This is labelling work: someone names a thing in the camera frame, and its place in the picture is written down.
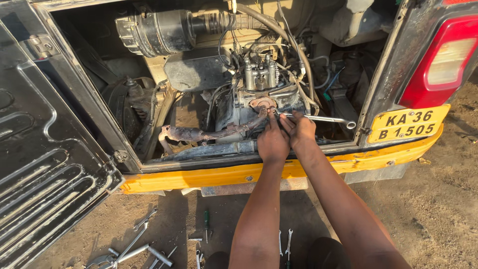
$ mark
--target dirt ground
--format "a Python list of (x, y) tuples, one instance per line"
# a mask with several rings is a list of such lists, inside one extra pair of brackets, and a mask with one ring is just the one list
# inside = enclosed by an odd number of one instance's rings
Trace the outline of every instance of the dirt ground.
[[(471, 82), (478, 83), (478, 75)], [(478, 86), (468, 82), (456, 96), (445, 130), (424, 155), (431, 164), (413, 162), (402, 179), (355, 183), (351, 188), (385, 224), (397, 248), (413, 268), (478, 267)], [(157, 195), (113, 195), (53, 244), (29, 268), (82, 269), (107, 254), (123, 251), (137, 232), (133, 226), (154, 206), (158, 213), (133, 248), (150, 243), (169, 253), (175, 268), (196, 267), (196, 248), (205, 258), (230, 251), (234, 228), (249, 195), (203, 198), (198, 191)], [(204, 236), (203, 212), (211, 214), (209, 244), (187, 241)], [(281, 193), (282, 249), (294, 230), (291, 261), (304, 267), (308, 246), (319, 236), (337, 238), (313, 190)], [(147, 269), (148, 252), (119, 268)]]

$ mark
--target license plate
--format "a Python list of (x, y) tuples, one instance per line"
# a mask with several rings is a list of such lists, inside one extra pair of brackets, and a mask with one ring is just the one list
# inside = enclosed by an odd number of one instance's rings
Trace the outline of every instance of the license plate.
[(368, 142), (376, 143), (434, 135), (450, 105), (422, 109), (401, 109), (384, 112), (375, 117)]

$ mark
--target screwdriver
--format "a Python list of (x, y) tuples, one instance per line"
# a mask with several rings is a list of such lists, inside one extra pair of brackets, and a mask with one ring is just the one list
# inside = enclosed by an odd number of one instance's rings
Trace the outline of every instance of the screwdriver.
[(209, 230), (209, 210), (204, 211), (204, 226), (206, 227), (206, 244), (207, 244), (207, 231)]

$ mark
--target tail light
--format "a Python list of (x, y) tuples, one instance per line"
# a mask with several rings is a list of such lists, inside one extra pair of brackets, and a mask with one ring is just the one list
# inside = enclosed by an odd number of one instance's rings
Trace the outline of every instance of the tail light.
[(399, 104), (413, 109), (442, 105), (458, 89), (478, 45), (478, 15), (446, 20), (423, 56)]

